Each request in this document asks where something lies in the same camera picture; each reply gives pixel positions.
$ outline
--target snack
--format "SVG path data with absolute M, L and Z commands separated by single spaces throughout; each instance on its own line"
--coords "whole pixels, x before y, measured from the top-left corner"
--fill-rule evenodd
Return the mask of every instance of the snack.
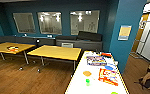
M 118 86 L 118 81 L 117 81 L 115 71 L 100 68 L 98 80 L 102 82 L 106 82 L 108 84 Z
M 84 74 L 85 76 L 89 77 L 89 76 L 91 75 L 91 72 L 89 72 L 89 71 L 84 71 L 83 74 Z

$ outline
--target window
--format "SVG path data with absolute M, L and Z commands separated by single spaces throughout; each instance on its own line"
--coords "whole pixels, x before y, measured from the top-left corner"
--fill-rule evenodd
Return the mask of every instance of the window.
M 38 18 L 42 34 L 62 34 L 60 12 L 39 12 Z
M 71 35 L 78 35 L 79 31 L 97 33 L 99 11 L 71 11 Z
M 19 33 L 35 33 L 32 13 L 13 13 Z

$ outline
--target white table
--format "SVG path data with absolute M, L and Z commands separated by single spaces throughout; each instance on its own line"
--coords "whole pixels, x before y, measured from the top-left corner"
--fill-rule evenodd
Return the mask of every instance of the white table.
M 83 57 L 68 85 L 68 88 L 65 94 L 111 94 L 112 92 L 116 92 L 118 94 L 129 94 L 123 79 L 118 71 L 117 79 L 118 86 L 111 85 L 105 82 L 101 82 L 98 80 L 99 78 L 99 69 L 104 68 L 104 66 L 90 66 L 87 65 L 86 56 L 95 56 L 92 52 L 85 51 Z M 106 59 L 106 61 L 113 63 L 113 59 Z M 90 77 L 86 77 L 83 75 L 84 71 L 90 71 L 92 75 Z M 86 79 L 90 79 L 90 86 L 86 86 Z

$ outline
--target table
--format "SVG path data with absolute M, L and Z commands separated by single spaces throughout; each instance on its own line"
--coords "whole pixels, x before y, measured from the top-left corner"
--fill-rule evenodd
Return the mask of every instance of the table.
M 67 48 L 67 47 L 43 45 L 31 52 L 28 52 L 27 54 L 40 56 L 42 60 L 42 65 L 45 65 L 43 57 L 73 60 L 75 70 L 75 61 L 78 59 L 80 51 L 81 51 L 80 48 Z
M 104 68 L 104 66 L 87 65 L 87 58 L 86 58 L 86 56 L 95 56 L 95 55 L 97 56 L 96 53 L 90 51 L 84 52 L 81 61 L 79 62 L 76 71 L 67 87 L 65 94 L 129 94 L 118 69 L 116 69 L 118 73 L 116 74 L 118 86 L 101 82 L 98 80 L 99 70 L 100 68 Z M 113 63 L 114 60 L 106 58 L 106 62 Z M 83 74 L 84 71 L 90 71 L 92 73 L 91 76 L 90 77 L 85 76 Z M 87 86 L 86 84 L 86 79 L 90 79 L 89 86 Z
M 18 50 L 16 51 L 9 51 L 7 49 L 7 47 L 18 47 Z M 17 53 L 20 53 L 20 52 L 24 52 L 24 57 L 25 57 L 25 60 L 26 60 L 26 63 L 29 64 L 28 62 L 28 59 L 27 59 L 27 55 L 25 53 L 25 50 L 29 49 L 29 48 L 32 48 L 34 47 L 35 45 L 30 45 L 30 44 L 19 44 L 19 43 L 10 43 L 10 42 L 6 42 L 6 43 L 1 43 L 0 44 L 0 54 L 3 58 L 3 60 L 5 60 L 5 57 L 3 55 L 3 53 L 10 53 L 10 54 L 17 54 Z

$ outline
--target ceiling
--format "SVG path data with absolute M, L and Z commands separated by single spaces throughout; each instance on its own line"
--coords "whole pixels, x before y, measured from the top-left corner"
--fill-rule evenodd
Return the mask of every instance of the ceiling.
M 6 2 L 19 2 L 19 1 L 36 1 L 36 0 L 0 0 L 2 3 Z

